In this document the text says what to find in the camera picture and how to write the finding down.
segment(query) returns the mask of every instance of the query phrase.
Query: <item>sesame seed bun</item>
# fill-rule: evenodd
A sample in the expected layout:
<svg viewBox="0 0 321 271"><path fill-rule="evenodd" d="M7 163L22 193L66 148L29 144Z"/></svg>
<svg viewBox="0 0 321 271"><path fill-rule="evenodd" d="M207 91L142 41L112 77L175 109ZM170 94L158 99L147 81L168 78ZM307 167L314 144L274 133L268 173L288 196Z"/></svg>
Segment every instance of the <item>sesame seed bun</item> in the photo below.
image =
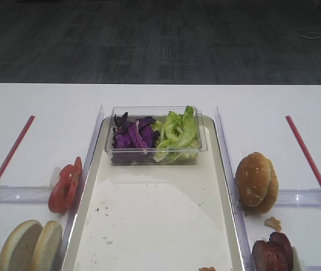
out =
<svg viewBox="0 0 321 271"><path fill-rule="evenodd" d="M30 271L50 271L61 243L63 228L55 220L44 226L34 249Z"/></svg>
<svg viewBox="0 0 321 271"><path fill-rule="evenodd" d="M260 152L241 160L236 170L240 202L248 211L267 213L277 200L279 183L272 162Z"/></svg>
<svg viewBox="0 0 321 271"><path fill-rule="evenodd" d="M8 236L0 253L0 271L29 271L42 225L28 220L17 226Z"/></svg>

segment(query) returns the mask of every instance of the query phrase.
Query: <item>red straw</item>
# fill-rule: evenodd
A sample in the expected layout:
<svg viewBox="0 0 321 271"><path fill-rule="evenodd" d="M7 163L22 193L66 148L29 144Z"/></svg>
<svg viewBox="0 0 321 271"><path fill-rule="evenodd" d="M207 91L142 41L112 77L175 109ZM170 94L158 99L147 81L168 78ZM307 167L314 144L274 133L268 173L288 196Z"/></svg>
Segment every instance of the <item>red straw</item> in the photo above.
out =
<svg viewBox="0 0 321 271"><path fill-rule="evenodd" d="M311 169L313 170L314 175L315 175L316 179L318 180L319 185L321 187L321 174L319 172L318 167L316 166L313 158L311 157L311 154L309 153L305 143L303 142L301 135L299 134L299 132L295 126L295 123L292 121L291 117L286 116L286 120L289 123L291 130L294 133L296 140L297 140L298 144L300 145L300 148L302 149L302 152L305 155L307 161L309 162L309 165L310 165Z"/></svg>
<svg viewBox="0 0 321 271"><path fill-rule="evenodd" d="M11 158L13 157L15 151L18 149L21 141L23 140L23 138L25 137L27 131L29 130L32 122L34 121L35 116L30 116L27 123L25 124L23 130L21 131L21 133L19 134L18 138L16 139L14 145L12 146L10 152L7 154L5 160L3 161L1 167L0 167L0 178L3 175L5 169L7 168L7 165L9 164Z"/></svg>

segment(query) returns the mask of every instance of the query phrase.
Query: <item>clear plastic container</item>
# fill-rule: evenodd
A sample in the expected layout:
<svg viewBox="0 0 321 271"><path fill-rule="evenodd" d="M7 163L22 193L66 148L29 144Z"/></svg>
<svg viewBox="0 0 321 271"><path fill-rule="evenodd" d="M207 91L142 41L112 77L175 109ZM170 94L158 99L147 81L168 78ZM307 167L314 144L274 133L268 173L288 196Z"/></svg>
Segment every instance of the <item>clear plastic container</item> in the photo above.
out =
<svg viewBox="0 0 321 271"><path fill-rule="evenodd" d="M170 111L183 114L186 106L168 107L114 107L110 127L105 144L105 151L108 154L112 165L146 165L146 164L196 164L199 152L207 150L205 140L205 129L203 127L202 113L193 107L194 122L197 126L196 141L192 147L183 148L114 148L114 133L116 129L115 117L128 113L127 120L135 121L151 116L164 123Z"/></svg>

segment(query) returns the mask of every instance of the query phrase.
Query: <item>white table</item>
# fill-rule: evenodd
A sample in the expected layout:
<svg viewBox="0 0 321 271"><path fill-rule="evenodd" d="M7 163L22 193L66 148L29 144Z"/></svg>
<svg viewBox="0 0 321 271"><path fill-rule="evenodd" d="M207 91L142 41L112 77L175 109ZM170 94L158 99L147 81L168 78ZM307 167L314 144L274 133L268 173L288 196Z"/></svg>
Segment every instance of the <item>white table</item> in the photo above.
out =
<svg viewBox="0 0 321 271"><path fill-rule="evenodd" d="M103 104L192 104L222 115L233 166L259 150L273 162L282 189L319 187L286 120L291 115L321 172L321 86L0 84L0 165L30 115L35 121L1 185L48 185L54 167L85 159Z"/></svg>

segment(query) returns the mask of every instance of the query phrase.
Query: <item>cable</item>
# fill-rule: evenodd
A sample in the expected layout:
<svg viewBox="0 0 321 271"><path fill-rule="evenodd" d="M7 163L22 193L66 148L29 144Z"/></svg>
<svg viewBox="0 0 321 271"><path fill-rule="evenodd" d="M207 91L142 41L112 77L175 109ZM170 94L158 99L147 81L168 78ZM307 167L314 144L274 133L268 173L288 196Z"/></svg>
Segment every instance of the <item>cable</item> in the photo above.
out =
<svg viewBox="0 0 321 271"><path fill-rule="evenodd" d="M320 28L298 28L296 29L296 32L298 31L308 31L307 33L304 33L304 34L297 33L297 35L301 38L307 38L309 40L318 40L321 38Z"/></svg>

